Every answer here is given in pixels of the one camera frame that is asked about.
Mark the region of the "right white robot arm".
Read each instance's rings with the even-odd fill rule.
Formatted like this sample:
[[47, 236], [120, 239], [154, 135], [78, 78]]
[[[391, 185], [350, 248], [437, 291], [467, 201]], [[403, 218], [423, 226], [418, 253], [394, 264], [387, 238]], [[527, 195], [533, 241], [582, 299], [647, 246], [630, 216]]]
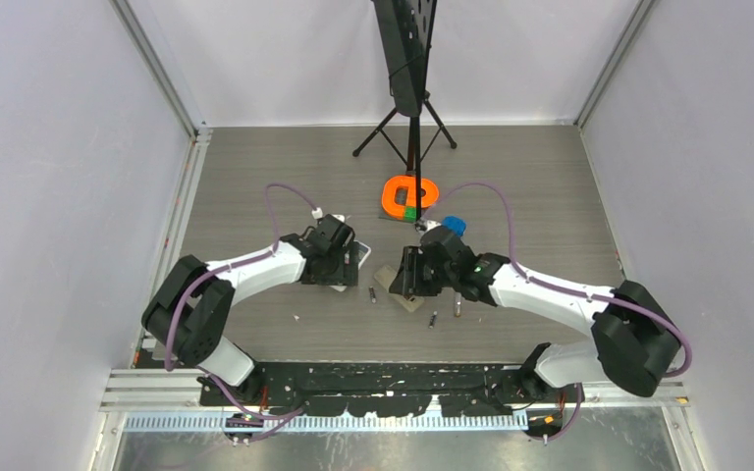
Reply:
[[679, 331], [641, 284], [617, 288], [577, 284], [521, 267], [496, 253], [476, 254], [445, 226], [404, 248], [389, 291], [433, 297], [450, 288], [463, 299], [530, 312], [581, 332], [585, 341], [538, 344], [516, 370], [515, 383], [546, 402], [578, 383], [609, 381], [651, 397], [682, 347]]

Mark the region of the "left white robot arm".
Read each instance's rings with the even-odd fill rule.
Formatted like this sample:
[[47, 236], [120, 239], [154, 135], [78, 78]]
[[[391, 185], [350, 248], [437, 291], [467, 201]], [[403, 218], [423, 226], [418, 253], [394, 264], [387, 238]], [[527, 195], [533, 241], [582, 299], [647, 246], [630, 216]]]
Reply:
[[185, 366], [213, 374], [235, 404], [262, 391], [254, 359], [224, 335], [233, 306], [267, 289], [301, 284], [344, 291], [358, 283], [371, 253], [341, 215], [325, 215], [301, 234], [229, 260], [180, 258], [152, 296], [141, 324]]

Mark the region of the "white air conditioner remote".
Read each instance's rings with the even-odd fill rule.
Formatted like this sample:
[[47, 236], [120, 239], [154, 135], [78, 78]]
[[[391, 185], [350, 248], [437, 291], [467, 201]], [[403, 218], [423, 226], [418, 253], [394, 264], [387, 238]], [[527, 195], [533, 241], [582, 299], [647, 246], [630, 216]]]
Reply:
[[[353, 271], [354, 273], [354, 280], [358, 280], [358, 273], [363, 268], [365, 261], [369, 258], [371, 255], [372, 249], [369, 245], [365, 244], [362, 241], [355, 240], [351, 246], [356, 247], [356, 269]], [[345, 264], [346, 268], [344, 270], [345, 273], [348, 273], [352, 267], [352, 258], [351, 255], [353, 254], [353, 251], [351, 250], [345, 257]], [[337, 291], [337, 292], [344, 292], [348, 288], [350, 288], [350, 285], [331, 285], [331, 289]]]

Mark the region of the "clear handle screwdriver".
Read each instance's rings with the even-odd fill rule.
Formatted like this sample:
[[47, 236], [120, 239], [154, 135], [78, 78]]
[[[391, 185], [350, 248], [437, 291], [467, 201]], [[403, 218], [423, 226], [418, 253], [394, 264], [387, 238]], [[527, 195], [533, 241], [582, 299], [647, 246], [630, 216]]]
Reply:
[[454, 296], [454, 316], [459, 318], [462, 314], [463, 296], [456, 292]]

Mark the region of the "beige remote control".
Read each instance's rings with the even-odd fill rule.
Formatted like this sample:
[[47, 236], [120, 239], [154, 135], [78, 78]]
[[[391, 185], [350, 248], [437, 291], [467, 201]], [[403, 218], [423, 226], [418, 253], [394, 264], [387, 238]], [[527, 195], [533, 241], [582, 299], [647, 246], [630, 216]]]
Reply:
[[374, 281], [395, 301], [402, 309], [412, 313], [424, 305], [424, 298], [405, 295], [402, 284], [398, 281], [399, 270], [390, 265], [383, 265], [374, 274]]

